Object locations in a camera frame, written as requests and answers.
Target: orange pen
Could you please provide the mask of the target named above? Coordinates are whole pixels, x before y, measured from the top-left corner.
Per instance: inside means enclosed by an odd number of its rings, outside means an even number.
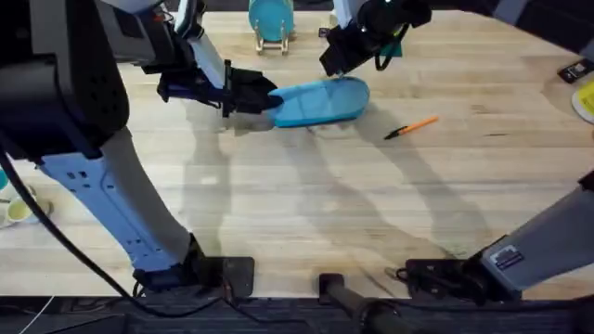
[[[385,136],[385,138],[383,138],[383,139],[384,140],[390,140],[392,138],[396,138],[399,135],[407,134],[407,133],[409,133],[409,132],[411,132],[413,130],[417,130],[420,127],[423,127],[423,126],[425,126],[427,124],[431,124],[433,122],[437,122],[437,120],[439,120],[439,117],[433,116],[431,118],[428,118],[425,121],[417,122],[417,123],[411,124],[409,126],[403,126],[403,127],[399,128],[399,129],[396,129],[396,130],[390,132],[390,134],[387,135],[387,136]]]

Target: white cup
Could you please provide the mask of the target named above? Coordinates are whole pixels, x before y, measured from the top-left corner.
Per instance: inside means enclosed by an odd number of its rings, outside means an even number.
[[[35,195],[35,190],[31,186],[26,185],[26,187],[27,189],[29,189],[29,192],[32,195]],[[17,193],[17,189],[15,189],[15,187],[13,187],[10,182],[6,180],[5,182],[0,183],[0,200],[12,200],[14,198],[17,198],[18,196],[19,193]]]
[[[49,214],[51,205],[48,201],[37,199],[32,195],[37,204],[45,212]],[[8,227],[16,223],[35,224],[39,223],[39,219],[33,214],[29,206],[20,197],[16,197],[10,201],[6,206],[5,219],[2,227]]]

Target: cable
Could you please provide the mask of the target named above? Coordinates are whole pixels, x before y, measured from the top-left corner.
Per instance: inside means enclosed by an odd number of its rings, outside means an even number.
[[[233,291],[233,287],[229,284],[229,281],[226,277],[222,277],[223,279],[223,291],[225,297],[223,302],[225,302],[233,311],[237,312],[240,315],[243,315],[245,318],[250,319],[252,322],[258,325],[304,325],[307,326],[314,334],[318,334],[319,330],[317,329],[314,324],[305,320],[305,319],[260,319],[254,315],[249,314],[247,311],[242,310],[237,303],[237,298],[235,297],[235,293]]]
[[[402,30],[400,31],[400,33],[398,33],[398,35],[396,36],[396,38],[390,45],[390,50],[388,50],[388,54],[386,55],[386,57],[382,63],[380,63],[381,50],[378,51],[377,54],[375,54],[375,69],[377,71],[384,71],[385,69],[388,68],[388,66],[390,65],[390,61],[392,61],[392,58],[394,57],[394,54],[396,53],[396,49],[398,48],[400,43],[402,43],[402,39],[405,38],[405,35],[407,34],[409,27],[410,27],[410,24],[408,24],[408,23],[405,24],[404,27],[402,27]]]
[[[33,319],[31,320],[31,322],[29,322],[29,325],[25,326],[25,328],[23,328],[19,334],[23,334],[24,332],[27,331],[27,329],[29,329],[29,327],[35,322],[37,321],[37,319],[39,318],[39,316],[45,311],[45,309],[47,308],[47,306],[49,306],[49,304],[54,300],[54,298],[56,298],[56,296],[52,296],[44,305],[44,307],[41,309],[41,311],[39,311],[39,313],[33,317]]]
[[[72,255],[74,255],[80,262],[82,262],[89,269],[91,269],[91,271],[93,271],[95,274],[97,274],[99,277],[101,277],[104,281],[106,281],[114,290],[116,290],[120,295],[122,295],[123,298],[125,298],[127,301],[129,301],[133,306],[135,306],[139,310],[141,310],[149,315],[155,315],[158,317],[181,318],[181,317],[186,317],[188,315],[193,315],[193,314],[195,314],[199,311],[202,311],[210,306],[213,306],[214,304],[216,304],[217,302],[220,301],[220,298],[214,299],[210,302],[207,302],[207,303],[195,308],[194,310],[180,313],[180,314],[167,314],[167,313],[155,310],[153,308],[147,307],[143,303],[137,301],[132,296],[130,296],[130,294],[124,288],[122,288],[122,286],[115,279],[113,279],[113,277],[111,277],[108,273],[106,273],[103,269],[101,269],[101,267],[99,267],[95,262],[93,262],[93,260],[91,260],[88,256],[86,256],[82,251],[80,251],[74,244],[72,244],[72,242],[66,236],[64,236],[64,234],[51,221],[51,219],[49,219],[49,217],[47,217],[45,212],[39,207],[39,204],[37,204],[35,199],[33,199],[31,194],[29,194],[29,191],[27,190],[25,185],[23,185],[19,174],[17,173],[17,171],[15,171],[15,168],[12,165],[12,162],[10,162],[10,159],[8,158],[8,156],[6,155],[6,152],[5,152],[4,148],[2,147],[2,145],[0,145],[0,166],[2,166],[2,169],[6,173],[6,177],[8,178],[8,180],[10,180],[10,183],[12,184],[12,186],[15,187],[19,196],[22,198],[22,200],[25,202],[25,204],[27,204],[29,206],[29,209],[31,209],[31,211],[37,217],[37,219],[39,219],[41,224],[44,225],[45,229],[47,229],[47,231],[55,239],[57,239],[58,242],[60,244],[62,244],[62,246],[64,246],[64,248],[66,248],[66,250],[68,250],[70,253],[72,253]]]

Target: label sticker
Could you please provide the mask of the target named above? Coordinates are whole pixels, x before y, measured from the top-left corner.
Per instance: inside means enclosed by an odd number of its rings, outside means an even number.
[[[523,260],[523,255],[515,247],[509,245],[502,250],[491,255],[489,258],[491,262],[499,268],[499,270],[506,270],[513,265],[520,263]]]

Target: wooden tabletop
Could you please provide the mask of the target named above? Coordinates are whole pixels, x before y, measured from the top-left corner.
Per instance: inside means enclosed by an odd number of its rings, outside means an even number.
[[[291,51],[257,56],[247,13],[208,13],[204,26],[224,58],[262,70],[279,86],[323,78],[328,13],[295,14]],[[592,127],[571,109],[574,87],[555,72],[576,59],[491,19],[435,13],[412,30],[404,58],[353,75],[371,90],[366,114],[342,126],[221,130],[218,112],[168,104],[158,76],[123,66],[128,124],[165,203],[209,255],[255,258],[255,296],[316,294],[319,273],[347,275],[368,296],[406,297],[385,267],[409,258],[467,258],[576,186],[594,167]],[[440,121],[392,141],[393,129]],[[19,162],[55,206],[53,219],[122,285],[133,285],[124,251],[61,186]],[[114,291],[40,225],[0,230],[0,294],[105,295]],[[594,267],[531,289],[528,298],[594,291]]]

